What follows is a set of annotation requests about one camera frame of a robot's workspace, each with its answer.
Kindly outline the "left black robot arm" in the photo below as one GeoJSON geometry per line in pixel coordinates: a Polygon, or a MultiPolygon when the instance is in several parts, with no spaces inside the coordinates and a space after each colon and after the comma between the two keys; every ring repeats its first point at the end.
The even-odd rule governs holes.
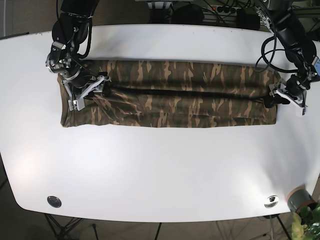
{"type": "Polygon", "coordinates": [[[320,80],[320,59],[314,42],[308,37],[302,23],[292,9],[291,0],[257,0],[255,9],[264,25],[273,36],[266,39],[261,46],[261,59],[267,68],[290,74],[288,80],[280,79],[268,87],[264,97],[266,108],[275,105],[293,104],[297,115],[303,116],[307,110],[307,91],[311,84],[320,80]],[[280,69],[267,59],[266,45],[273,41],[280,42],[282,50],[295,69],[280,69]]]}

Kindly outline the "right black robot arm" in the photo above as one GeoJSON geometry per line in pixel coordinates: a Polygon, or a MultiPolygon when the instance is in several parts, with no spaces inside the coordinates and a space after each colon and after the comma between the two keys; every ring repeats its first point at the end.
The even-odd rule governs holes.
{"type": "Polygon", "coordinates": [[[92,18],[98,4],[97,0],[64,0],[55,6],[57,21],[52,28],[53,43],[45,65],[61,77],[71,111],[82,110],[87,97],[110,93],[108,73],[93,71],[93,61],[87,59],[92,42],[92,18]]]}

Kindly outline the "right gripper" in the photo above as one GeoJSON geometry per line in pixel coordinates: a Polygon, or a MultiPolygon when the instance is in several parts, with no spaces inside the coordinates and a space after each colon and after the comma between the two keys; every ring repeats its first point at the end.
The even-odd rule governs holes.
{"type": "Polygon", "coordinates": [[[55,62],[47,60],[50,72],[61,77],[62,88],[67,92],[67,107],[70,111],[81,111],[85,108],[85,98],[91,98],[95,93],[109,94],[111,77],[106,71],[94,70],[95,60],[81,60],[80,64],[70,58],[55,62]]]}

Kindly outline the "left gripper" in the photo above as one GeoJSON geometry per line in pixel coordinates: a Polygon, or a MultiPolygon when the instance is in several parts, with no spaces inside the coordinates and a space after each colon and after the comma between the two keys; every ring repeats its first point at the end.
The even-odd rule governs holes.
{"type": "Polygon", "coordinates": [[[307,90],[311,83],[318,82],[317,72],[309,72],[306,77],[299,77],[292,74],[288,80],[281,78],[278,82],[269,85],[267,94],[267,107],[272,108],[275,105],[289,105],[296,107],[296,115],[302,117],[306,114],[307,90]]]}

